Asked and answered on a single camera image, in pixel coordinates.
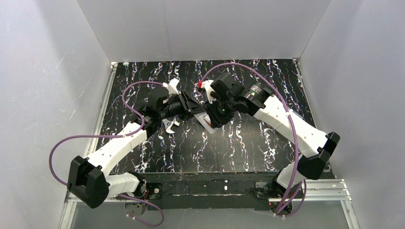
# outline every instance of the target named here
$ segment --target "floor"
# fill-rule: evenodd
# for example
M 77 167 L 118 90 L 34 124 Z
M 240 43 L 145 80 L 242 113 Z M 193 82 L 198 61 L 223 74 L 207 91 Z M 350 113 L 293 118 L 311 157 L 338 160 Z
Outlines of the floor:
M 122 91 L 141 80 L 169 82 L 180 80 L 195 101 L 204 98 L 197 92 L 197 82 L 211 67 L 230 61 L 130 62 L 119 63 L 112 85 L 101 134 L 118 134 L 134 119 L 121 102 Z M 300 77 L 292 60 L 236 60 L 264 75 L 284 96 L 287 104 L 305 121 L 314 125 Z M 257 79 L 249 71 L 229 66 L 215 70 L 211 77 L 228 71 L 248 84 Z M 154 85 L 142 85 L 129 91 L 130 104 L 147 101 Z M 148 141 L 134 149 L 113 169 L 113 172 L 220 172 L 220 171 L 278 171 L 293 160 L 293 145 L 267 124 L 246 114 L 234 119 L 213 135 L 191 119 L 182 122 L 169 135 L 161 128 Z M 101 139 L 98 147 L 109 139 Z M 333 178 L 329 169 L 321 178 Z

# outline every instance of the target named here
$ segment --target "white enclosure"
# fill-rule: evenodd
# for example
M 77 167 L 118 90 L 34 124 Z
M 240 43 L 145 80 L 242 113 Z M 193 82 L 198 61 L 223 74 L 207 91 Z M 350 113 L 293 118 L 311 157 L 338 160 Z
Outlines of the white enclosure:
M 124 62 L 300 57 L 330 0 L 78 2 L 109 60 Z
M 62 138 L 92 131 L 111 69 L 76 1 L 0 5 L 0 225 L 53 229 L 66 187 L 49 172 L 49 152 Z M 61 179 L 87 141 L 57 150 Z
M 404 228 L 405 2 L 332 0 L 300 66 L 315 120 L 341 135 L 331 157 L 359 225 Z
M 57 228 L 66 188 L 51 148 L 93 129 L 110 62 L 300 58 L 361 228 L 402 228 L 403 0 L 4 0 L 1 228 Z M 67 180 L 86 140 L 53 159 Z

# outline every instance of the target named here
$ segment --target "metal bracket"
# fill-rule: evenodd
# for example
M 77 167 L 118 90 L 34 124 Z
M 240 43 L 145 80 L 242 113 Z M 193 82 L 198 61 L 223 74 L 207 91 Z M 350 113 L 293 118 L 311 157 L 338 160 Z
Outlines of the metal bracket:
M 174 125 L 180 126 L 180 123 L 177 122 L 176 118 L 174 118 L 173 121 L 169 121 L 168 119 L 163 119 L 162 122 L 165 125 L 166 133 L 168 133 L 169 135 L 174 134 L 174 131 L 172 130 Z
M 319 179 L 306 181 L 307 194 L 305 201 L 352 200 L 343 179 Z M 268 199 L 269 202 L 279 202 L 280 200 L 280 198 Z M 293 201 L 301 201 L 301 198 L 295 198 Z

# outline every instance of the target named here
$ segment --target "white plastic tab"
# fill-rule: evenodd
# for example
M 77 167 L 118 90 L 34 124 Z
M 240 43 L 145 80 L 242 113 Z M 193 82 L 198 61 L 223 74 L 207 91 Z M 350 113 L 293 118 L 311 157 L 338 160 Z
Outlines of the white plastic tab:
M 211 127 L 211 119 L 210 119 L 209 115 L 206 112 L 195 114 L 194 117 L 198 120 L 198 122 L 201 123 L 202 126 L 204 126 L 204 128 L 210 134 L 213 134 L 218 130 L 218 128 L 212 128 Z
M 201 87 L 205 88 L 205 92 L 207 93 L 208 101 L 211 104 L 213 103 L 213 101 L 216 101 L 216 99 L 211 96 L 211 92 L 215 92 L 214 89 L 211 87 L 212 82 L 213 82 L 213 80 L 206 80 L 201 85 Z
M 259 109 L 254 117 L 269 124 L 293 143 L 291 126 L 280 100 L 275 96 L 271 96 L 265 101 L 265 106 L 264 109 Z M 288 114 L 291 115 L 294 122 L 300 152 L 306 157 L 317 155 L 318 147 L 324 147 L 328 140 L 326 133 L 302 120 L 293 110 L 290 109 Z
M 179 84 L 179 80 L 177 78 L 173 78 L 170 80 L 167 89 L 169 90 L 169 94 L 178 94 L 179 91 L 177 90 L 177 85 Z
M 118 135 L 131 133 L 138 128 L 138 124 L 128 123 Z M 89 158 L 88 162 L 96 167 L 101 166 L 101 171 L 104 173 L 104 176 L 107 177 L 114 166 L 118 164 L 122 158 L 124 158 L 133 148 L 146 140 L 147 135 L 145 130 L 140 130 L 131 136 L 113 138 L 99 150 L 89 154 L 87 156 Z
M 108 196 L 134 192 L 139 184 L 139 180 L 130 173 L 107 176 L 106 181 L 110 184 Z

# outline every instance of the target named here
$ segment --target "aluminum frame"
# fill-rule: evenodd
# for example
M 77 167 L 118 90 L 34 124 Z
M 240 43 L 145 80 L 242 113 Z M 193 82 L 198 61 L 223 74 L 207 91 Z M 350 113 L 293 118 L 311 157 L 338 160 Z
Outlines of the aluminum frame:
M 104 94 L 103 94 L 103 97 L 102 97 L 102 100 L 100 103 L 100 107 L 97 112 L 96 121 L 94 122 L 94 126 L 93 126 L 92 134 L 94 134 L 94 135 L 100 134 L 101 127 L 103 125 L 104 114 L 106 113 L 106 109 L 107 109 L 108 97 L 110 96 L 110 93 L 111 93 L 111 88 L 112 88 L 112 84 L 114 81 L 115 73 L 117 71 L 117 66 L 118 66 L 118 64 L 116 62 L 111 62 L 112 70 L 111 70 L 110 76 L 108 77 L 107 85 L 104 90 Z M 87 156 L 88 154 L 93 152 L 96 149 L 96 146 L 97 146 L 97 139 L 90 138 L 87 143 L 86 151 L 83 153 L 83 156 Z M 62 212 L 62 219 L 59 224 L 59 229 L 69 229 L 72 225 L 73 216 L 75 215 L 76 204 L 78 201 L 69 201 L 69 198 L 71 196 L 73 196 L 72 193 L 70 193 L 70 192 L 66 193 L 65 205 L 64 205 L 63 212 Z
M 302 88 L 304 90 L 304 95 L 307 98 L 307 93 L 305 91 L 305 86 L 302 80 L 302 75 L 299 70 L 297 59 L 293 59 L 295 67 L 297 69 L 298 77 L 301 80 Z M 100 133 L 104 114 L 107 108 L 108 97 L 111 93 L 112 83 L 114 81 L 114 77 L 117 70 L 117 63 L 111 63 L 111 74 L 109 76 L 104 94 L 103 99 L 100 104 L 100 108 L 97 113 L 95 125 L 93 128 L 93 134 L 97 135 Z M 314 120 L 315 127 L 317 127 L 315 119 L 312 115 L 312 119 Z M 97 145 L 97 139 L 91 138 L 88 142 L 87 149 L 84 153 L 84 156 L 88 155 L 89 153 L 93 152 Z M 268 199 L 269 202 L 279 202 L 280 198 L 270 198 Z M 294 202 L 301 201 L 300 198 L 294 199 Z M 356 216 L 354 214 L 352 208 L 352 198 L 349 194 L 347 189 L 346 183 L 343 179 L 319 179 L 319 180 L 307 180 L 307 196 L 305 201 L 340 201 L 342 205 L 342 210 L 346 217 L 347 224 L 349 229 L 359 229 L 359 225 L 357 223 Z M 60 229 L 70 229 L 73 217 L 76 210 L 77 202 L 81 202 L 81 200 L 75 197 L 73 194 L 67 192 L 65 198 L 65 205 L 62 214 L 61 223 L 59 225 Z M 133 200 L 123 200 L 123 199 L 115 199 L 115 198 L 107 198 L 105 202 L 135 202 Z

